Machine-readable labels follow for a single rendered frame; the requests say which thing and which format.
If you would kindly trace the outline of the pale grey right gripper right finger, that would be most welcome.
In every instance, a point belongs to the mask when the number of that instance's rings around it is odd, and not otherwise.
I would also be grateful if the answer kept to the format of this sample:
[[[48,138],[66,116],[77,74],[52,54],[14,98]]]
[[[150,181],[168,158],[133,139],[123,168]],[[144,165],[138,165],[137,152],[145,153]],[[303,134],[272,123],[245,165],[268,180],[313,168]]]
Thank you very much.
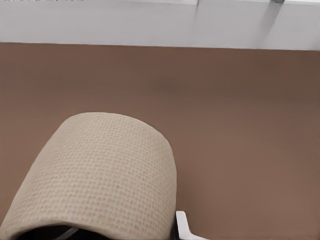
[[[187,215],[184,211],[176,211],[175,216],[179,240],[208,240],[207,238],[195,235],[191,232]]]

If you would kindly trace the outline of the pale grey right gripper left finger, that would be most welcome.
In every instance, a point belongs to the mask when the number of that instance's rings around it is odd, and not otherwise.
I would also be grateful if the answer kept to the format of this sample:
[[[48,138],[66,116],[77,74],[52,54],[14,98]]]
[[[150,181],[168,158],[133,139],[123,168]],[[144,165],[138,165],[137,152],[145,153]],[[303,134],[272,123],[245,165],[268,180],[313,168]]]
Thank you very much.
[[[75,234],[79,232],[79,228],[77,227],[71,227],[66,232],[64,232],[62,235],[58,236],[56,240],[72,240],[75,238]]]

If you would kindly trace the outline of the beige woven slipper shoe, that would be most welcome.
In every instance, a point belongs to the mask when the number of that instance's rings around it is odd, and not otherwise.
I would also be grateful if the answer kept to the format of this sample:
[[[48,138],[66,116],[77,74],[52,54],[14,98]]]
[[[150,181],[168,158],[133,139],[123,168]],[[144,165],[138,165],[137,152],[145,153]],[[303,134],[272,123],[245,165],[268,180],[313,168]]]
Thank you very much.
[[[72,226],[113,240],[168,240],[177,169],[167,139],[105,112],[66,119],[44,145],[0,226],[0,240]]]

